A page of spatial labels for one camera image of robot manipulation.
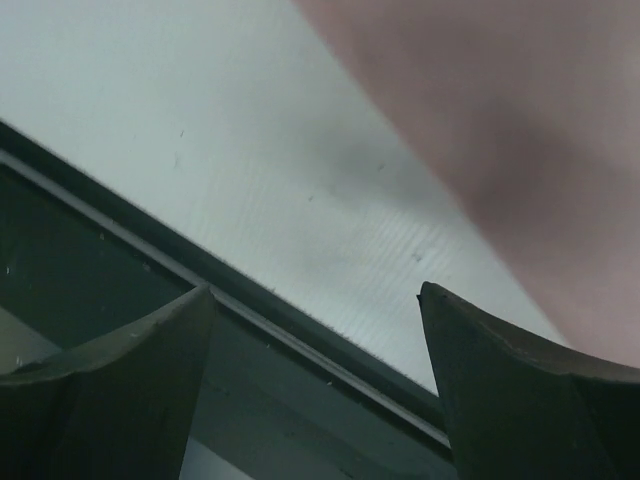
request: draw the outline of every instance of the white table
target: white table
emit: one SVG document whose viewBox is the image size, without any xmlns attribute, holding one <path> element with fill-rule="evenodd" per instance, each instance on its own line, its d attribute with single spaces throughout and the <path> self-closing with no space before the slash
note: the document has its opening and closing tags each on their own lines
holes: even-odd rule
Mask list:
<svg viewBox="0 0 640 480">
<path fill-rule="evenodd" d="M 559 340 L 286 0 L 5 0 L 0 72 L 4 121 L 431 390 L 423 280 Z"/>
</svg>

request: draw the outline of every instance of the pink surface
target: pink surface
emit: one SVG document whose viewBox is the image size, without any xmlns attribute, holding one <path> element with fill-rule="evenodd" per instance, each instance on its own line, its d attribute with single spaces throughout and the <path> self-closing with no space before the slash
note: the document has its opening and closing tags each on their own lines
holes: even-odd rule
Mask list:
<svg viewBox="0 0 640 480">
<path fill-rule="evenodd" d="M 640 4 L 297 3 L 569 342 L 640 366 Z"/>
</svg>

